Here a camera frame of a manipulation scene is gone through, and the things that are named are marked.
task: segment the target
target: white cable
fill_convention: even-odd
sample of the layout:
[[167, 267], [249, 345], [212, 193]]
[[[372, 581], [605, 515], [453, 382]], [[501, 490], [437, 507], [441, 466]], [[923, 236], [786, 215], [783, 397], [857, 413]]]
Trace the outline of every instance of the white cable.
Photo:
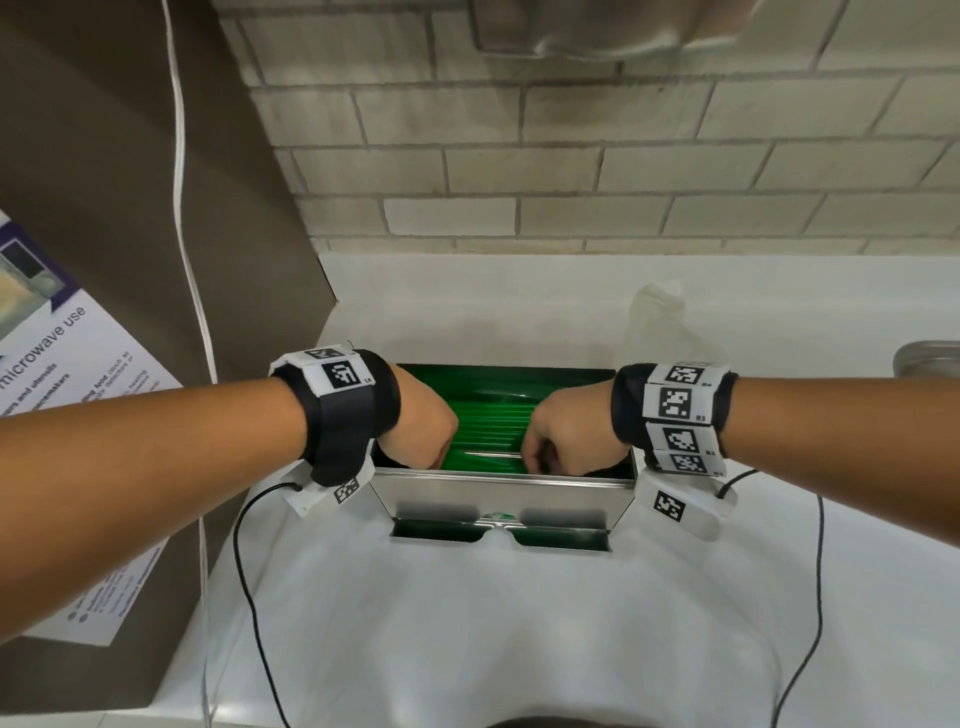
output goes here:
[[[180, 70], [177, 67], [177, 47], [174, 44], [174, 24], [170, 19], [170, 6], [167, 0], [160, 0], [163, 5], [163, 19], [167, 26], [167, 60], [170, 64], [170, 83], [174, 89], [174, 227], [177, 229], [177, 242], [180, 245], [180, 259], [183, 261], [183, 272], [190, 288], [190, 298], [193, 300], [194, 311], [197, 314], [197, 323], [200, 325], [200, 335], [204, 342], [206, 368], [210, 374], [210, 383], [217, 383], [217, 363], [213, 358], [213, 342], [210, 339], [210, 327], [206, 322], [204, 302], [200, 298], [197, 280], [193, 275], [193, 266], [190, 265], [190, 256], [186, 253], [183, 243], [183, 167], [186, 164], [186, 116], [183, 111], [183, 89], [180, 86]], [[201, 650], [204, 653], [204, 666], [200, 678], [200, 704], [204, 713], [205, 728], [212, 728], [213, 717], [210, 712], [210, 698], [206, 688], [206, 668], [210, 655], [210, 610], [206, 599], [206, 528], [204, 518], [197, 520], [200, 529], [200, 612], [201, 612]]]

